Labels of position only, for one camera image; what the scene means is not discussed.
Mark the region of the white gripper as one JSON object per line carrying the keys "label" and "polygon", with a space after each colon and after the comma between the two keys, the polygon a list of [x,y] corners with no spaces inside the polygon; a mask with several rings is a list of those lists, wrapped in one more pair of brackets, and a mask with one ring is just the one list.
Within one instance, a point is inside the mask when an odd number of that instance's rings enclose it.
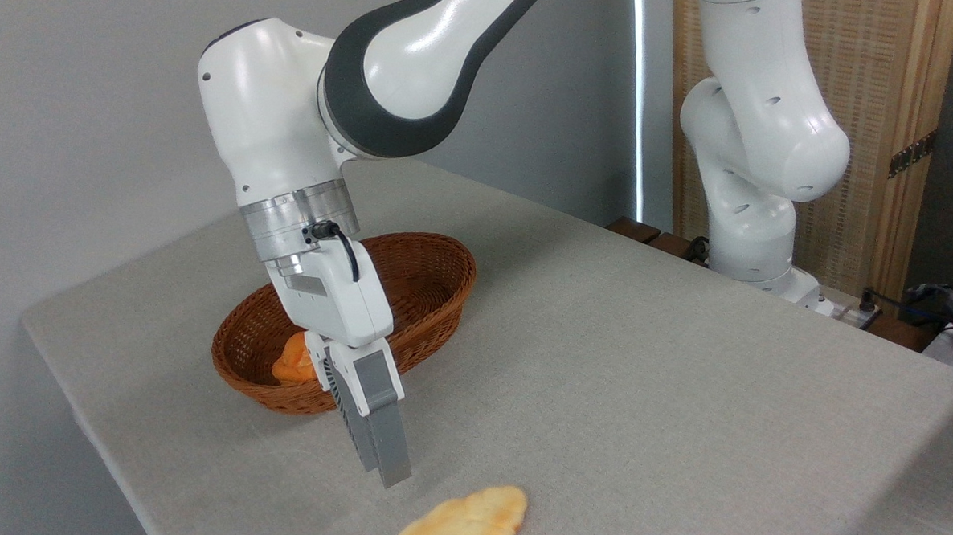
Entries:
{"label": "white gripper", "polygon": [[307,329],[317,380],[339,409],[364,469],[378,471],[384,488],[409,478],[398,406],[405,392],[381,338],[391,334],[394,319],[366,248],[343,233],[285,235],[265,241],[263,261],[289,320]]}

